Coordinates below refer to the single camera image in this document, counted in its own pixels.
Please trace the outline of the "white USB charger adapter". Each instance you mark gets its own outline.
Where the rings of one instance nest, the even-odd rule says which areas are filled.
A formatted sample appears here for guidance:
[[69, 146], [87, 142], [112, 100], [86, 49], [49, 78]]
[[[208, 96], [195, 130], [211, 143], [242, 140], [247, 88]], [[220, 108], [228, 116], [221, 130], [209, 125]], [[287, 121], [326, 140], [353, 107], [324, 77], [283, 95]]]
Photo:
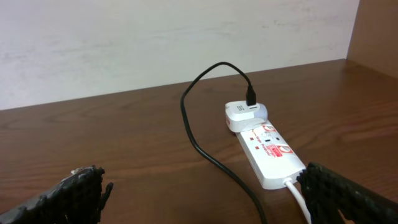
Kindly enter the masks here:
[[261, 104], [248, 106], [245, 101], [225, 104], [226, 124], [234, 133], [258, 128], [268, 121], [267, 108]]

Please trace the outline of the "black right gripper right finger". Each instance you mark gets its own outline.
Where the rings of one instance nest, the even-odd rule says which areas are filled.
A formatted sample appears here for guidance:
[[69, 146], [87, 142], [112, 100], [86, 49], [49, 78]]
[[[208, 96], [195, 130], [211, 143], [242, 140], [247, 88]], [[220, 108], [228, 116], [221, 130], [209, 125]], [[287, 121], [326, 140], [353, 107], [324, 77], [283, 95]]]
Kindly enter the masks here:
[[297, 181], [313, 224], [397, 224], [397, 203], [311, 162]]

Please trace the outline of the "white power strip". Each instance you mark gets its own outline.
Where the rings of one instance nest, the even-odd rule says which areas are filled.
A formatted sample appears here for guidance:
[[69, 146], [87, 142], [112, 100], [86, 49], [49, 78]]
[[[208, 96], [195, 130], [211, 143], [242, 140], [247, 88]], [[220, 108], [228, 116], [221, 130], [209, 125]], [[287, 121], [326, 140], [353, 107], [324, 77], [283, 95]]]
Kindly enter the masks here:
[[282, 189], [288, 180], [296, 183], [299, 173], [305, 169], [270, 121], [240, 132], [237, 137], [263, 189]]

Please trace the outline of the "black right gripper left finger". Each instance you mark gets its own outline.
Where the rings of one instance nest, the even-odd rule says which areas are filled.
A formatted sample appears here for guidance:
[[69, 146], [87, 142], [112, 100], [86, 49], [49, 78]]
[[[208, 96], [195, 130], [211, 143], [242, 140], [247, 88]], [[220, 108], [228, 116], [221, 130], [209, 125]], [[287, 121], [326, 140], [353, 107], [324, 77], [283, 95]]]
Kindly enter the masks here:
[[96, 166], [71, 171], [57, 185], [1, 214], [1, 224], [97, 224], [113, 183], [103, 188], [105, 170]]

